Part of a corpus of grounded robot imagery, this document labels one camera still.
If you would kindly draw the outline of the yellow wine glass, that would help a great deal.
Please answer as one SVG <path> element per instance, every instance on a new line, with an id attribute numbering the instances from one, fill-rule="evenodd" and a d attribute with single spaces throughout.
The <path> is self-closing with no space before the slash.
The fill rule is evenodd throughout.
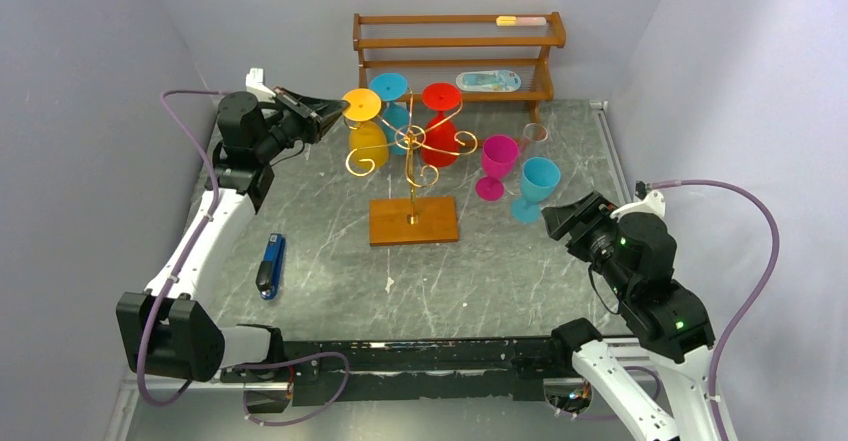
<path id="1" fill-rule="evenodd" d="M 380 97 L 367 88 L 348 91 L 343 100 L 349 106 L 343 113 L 349 129 L 346 169 L 365 177 L 381 168 L 389 158 L 387 137 L 376 119 L 382 110 Z"/>

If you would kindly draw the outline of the blue wine glass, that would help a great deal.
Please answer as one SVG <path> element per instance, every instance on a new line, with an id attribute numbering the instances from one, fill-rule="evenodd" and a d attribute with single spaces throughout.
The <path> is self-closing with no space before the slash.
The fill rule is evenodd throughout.
<path id="1" fill-rule="evenodd" d="M 520 197 L 511 204 L 513 218 L 523 224 L 534 223 L 541 216 L 540 203 L 553 193 L 560 181 L 561 171 L 552 160 L 528 158 L 520 172 Z"/>
<path id="2" fill-rule="evenodd" d="M 405 155 L 406 150 L 397 144 L 396 134 L 409 123 L 408 110 L 398 103 L 408 91 L 406 78 L 398 73 L 379 74 L 370 81 L 369 89 L 384 103 L 379 125 L 390 144 L 389 152 L 397 156 Z"/>

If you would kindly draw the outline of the blue wine glass back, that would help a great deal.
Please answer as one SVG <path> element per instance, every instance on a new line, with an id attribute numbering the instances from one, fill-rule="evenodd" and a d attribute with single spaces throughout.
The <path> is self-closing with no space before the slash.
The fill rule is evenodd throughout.
<path id="1" fill-rule="evenodd" d="M 406 150 L 397 144 L 396 134 L 409 123 L 408 110 L 398 103 L 408 91 L 406 78 L 398 73 L 379 74 L 370 81 L 369 89 L 384 103 L 379 125 L 390 144 L 389 152 L 397 156 L 405 155 Z"/>

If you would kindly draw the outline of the clear wine glass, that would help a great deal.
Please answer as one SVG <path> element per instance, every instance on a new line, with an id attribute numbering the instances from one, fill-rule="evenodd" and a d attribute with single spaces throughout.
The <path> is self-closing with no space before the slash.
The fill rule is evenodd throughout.
<path id="1" fill-rule="evenodd" d="M 519 154 L 522 159 L 538 156 L 549 139 L 549 131 L 540 123 L 528 123 L 518 138 Z"/>

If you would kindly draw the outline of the magenta wine glass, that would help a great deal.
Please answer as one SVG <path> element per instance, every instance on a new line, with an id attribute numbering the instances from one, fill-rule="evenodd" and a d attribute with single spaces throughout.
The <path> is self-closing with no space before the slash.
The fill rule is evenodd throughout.
<path id="1" fill-rule="evenodd" d="M 482 147 L 481 168 L 484 176 L 475 185 L 476 194 L 484 201 L 497 201 L 505 191 L 503 178 L 513 169 L 520 150 L 507 135 L 492 135 Z"/>

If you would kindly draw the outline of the gold wire glass rack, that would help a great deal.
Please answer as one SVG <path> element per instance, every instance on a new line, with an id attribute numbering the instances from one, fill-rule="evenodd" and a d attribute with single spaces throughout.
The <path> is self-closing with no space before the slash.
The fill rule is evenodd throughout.
<path id="1" fill-rule="evenodd" d="M 367 177 L 388 160 L 392 145 L 404 150 L 403 174 L 408 185 L 406 198 L 373 199 L 369 202 L 369 245 L 372 247 L 450 243 L 459 240 L 456 202 L 448 196 L 420 197 L 418 192 L 435 185 L 440 179 L 439 168 L 425 163 L 416 165 L 420 150 L 436 152 L 453 158 L 467 156 L 476 151 L 478 138 L 470 131 L 459 130 L 453 136 L 458 148 L 453 151 L 434 147 L 427 141 L 430 128 L 422 128 L 409 120 L 404 129 L 394 131 L 395 138 L 354 142 L 356 132 L 368 123 L 379 120 L 390 127 L 382 113 L 384 102 L 368 88 L 355 88 L 342 97 L 348 104 L 343 111 L 345 126 L 349 129 L 348 153 L 345 168 L 353 176 Z"/>

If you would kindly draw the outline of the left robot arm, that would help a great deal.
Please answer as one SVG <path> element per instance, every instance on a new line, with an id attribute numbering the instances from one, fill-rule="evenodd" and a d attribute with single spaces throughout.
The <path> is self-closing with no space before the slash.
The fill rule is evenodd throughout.
<path id="1" fill-rule="evenodd" d="M 222 328 L 204 308 L 204 289 L 220 272 L 233 243 L 261 209 L 285 151 L 320 142 L 349 103 L 282 88 L 260 96 L 222 94 L 215 123 L 221 140 L 201 148 L 207 174 L 201 203 L 161 270 L 139 292 L 124 293 L 116 317 L 127 363 L 139 387 L 148 376 L 207 382 L 220 371 L 246 369 L 262 381 L 286 366 L 277 328 Z"/>

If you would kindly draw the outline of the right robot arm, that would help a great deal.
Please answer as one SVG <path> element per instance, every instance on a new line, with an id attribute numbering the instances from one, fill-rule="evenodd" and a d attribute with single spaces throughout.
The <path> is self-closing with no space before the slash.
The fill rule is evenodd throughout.
<path id="1" fill-rule="evenodd" d="M 568 253 L 612 290 L 614 312 L 647 352 L 671 409 L 642 389 L 585 318 L 552 331 L 549 360 L 559 374 L 585 379 L 636 440 L 718 440 L 708 399 L 715 335 L 702 301 L 673 278 L 677 243 L 665 208 L 658 191 L 620 207 L 593 191 L 541 214 L 548 236 L 565 240 Z"/>

